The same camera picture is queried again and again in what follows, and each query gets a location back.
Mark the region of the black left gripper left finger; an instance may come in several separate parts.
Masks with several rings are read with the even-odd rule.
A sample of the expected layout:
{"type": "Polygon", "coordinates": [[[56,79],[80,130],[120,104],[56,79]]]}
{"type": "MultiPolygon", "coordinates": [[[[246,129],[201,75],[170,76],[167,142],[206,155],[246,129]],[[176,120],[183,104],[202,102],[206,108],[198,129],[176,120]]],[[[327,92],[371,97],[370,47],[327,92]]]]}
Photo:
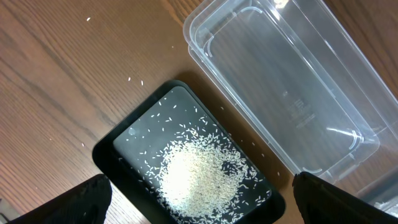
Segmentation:
{"type": "Polygon", "coordinates": [[[109,179],[98,174],[10,223],[103,224],[111,199],[109,179]]]}

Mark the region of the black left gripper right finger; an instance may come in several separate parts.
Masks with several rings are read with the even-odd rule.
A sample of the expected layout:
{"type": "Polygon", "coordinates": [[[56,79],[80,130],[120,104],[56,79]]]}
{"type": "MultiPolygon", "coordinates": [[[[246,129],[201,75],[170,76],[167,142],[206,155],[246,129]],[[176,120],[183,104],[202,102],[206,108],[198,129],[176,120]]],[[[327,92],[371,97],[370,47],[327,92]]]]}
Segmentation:
{"type": "Polygon", "coordinates": [[[294,198],[305,223],[397,224],[397,218],[309,172],[294,176],[294,198]]]}

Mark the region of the pile of white rice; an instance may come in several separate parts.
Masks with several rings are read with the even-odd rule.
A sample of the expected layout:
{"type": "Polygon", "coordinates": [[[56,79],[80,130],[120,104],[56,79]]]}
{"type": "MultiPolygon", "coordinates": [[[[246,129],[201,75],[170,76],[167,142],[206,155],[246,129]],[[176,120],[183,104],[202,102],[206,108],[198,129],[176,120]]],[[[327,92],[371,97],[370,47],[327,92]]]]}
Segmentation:
{"type": "Polygon", "coordinates": [[[264,176],[196,103],[153,106],[113,145],[178,223],[236,223],[271,196],[264,176]]]}

